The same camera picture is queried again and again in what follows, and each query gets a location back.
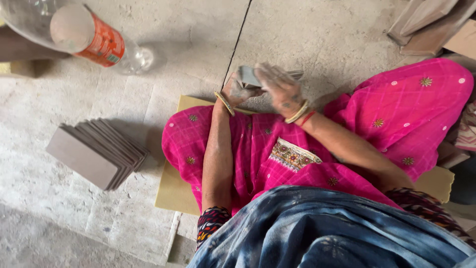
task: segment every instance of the dusty hands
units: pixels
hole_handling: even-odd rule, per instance
[[[281,67],[258,63],[255,65],[255,75],[263,85],[262,90],[271,95],[273,107],[284,118],[291,118],[301,109],[301,85]]]
[[[244,89],[243,82],[241,81],[239,74],[236,72],[231,74],[227,84],[221,91],[221,95],[227,100],[231,108],[235,108],[251,97],[261,96],[263,93],[264,91],[259,88]]]

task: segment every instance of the clear plastic bottle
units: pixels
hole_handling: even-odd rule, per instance
[[[144,73],[154,60],[151,50],[139,47],[73,0],[0,0],[0,16],[35,43],[121,74]]]

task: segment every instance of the blue tie-dye fabric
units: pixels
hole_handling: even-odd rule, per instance
[[[188,267],[476,268],[476,251],[443,228],[384,204],[279,186],[242,208]]]

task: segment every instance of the red bottle label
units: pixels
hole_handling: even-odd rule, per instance
[[[89,47],[75,55],[104,67],[114,66],[124,56],[124,39],[118,31],[103,22],[94,13],[91,15],[96,29],[94,39]]]

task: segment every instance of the floor crack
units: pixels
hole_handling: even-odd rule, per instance
[[[231,58],[230,58],[230,63],[228,64],[228,69],[227,69],[227,72],[225,73],[225,78],[223,78],[222,88],[223,88],[223,86],[225,86],[227,75],[228,75],[228,72],[230,71],[231,62],[233,61],[233,57],[235,56],[235,52],[237,50],[239,38],[241,36],[241,31],[243,31],[243,26],[245,25],[246,17],[248,16],[249,7],[251,6],[251,1],[252,0],[249,0],[248,7],[246,8],[245,17],[243,18],[243,23],[241,24],[241,28],[239,29],[237,42],[235,43],[235,48],[233,49],[233,53],[232,53]]]

